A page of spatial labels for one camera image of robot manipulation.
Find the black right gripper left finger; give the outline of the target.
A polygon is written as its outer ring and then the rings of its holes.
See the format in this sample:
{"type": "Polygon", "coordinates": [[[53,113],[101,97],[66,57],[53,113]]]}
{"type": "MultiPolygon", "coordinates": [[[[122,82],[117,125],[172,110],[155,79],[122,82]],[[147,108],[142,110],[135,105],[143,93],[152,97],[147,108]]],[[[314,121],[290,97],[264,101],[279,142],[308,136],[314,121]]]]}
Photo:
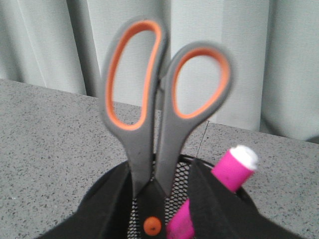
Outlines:
{"type": "Polygon", "coordinates": [[[126,239],[131,207],[131,172],[121,163],[90,188],[72,216],[41,238],[126,239]]]}

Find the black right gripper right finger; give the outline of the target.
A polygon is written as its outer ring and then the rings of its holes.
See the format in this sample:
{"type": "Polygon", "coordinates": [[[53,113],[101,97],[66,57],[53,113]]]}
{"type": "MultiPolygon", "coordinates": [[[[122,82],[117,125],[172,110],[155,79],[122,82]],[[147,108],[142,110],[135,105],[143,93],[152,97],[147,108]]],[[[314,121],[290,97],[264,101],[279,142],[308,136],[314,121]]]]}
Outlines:
{"type": "Polygon", "coordinates": [[[297,239],[225,188],[200,161],[189,173],[188,196],[198,239],[297,239]]]}

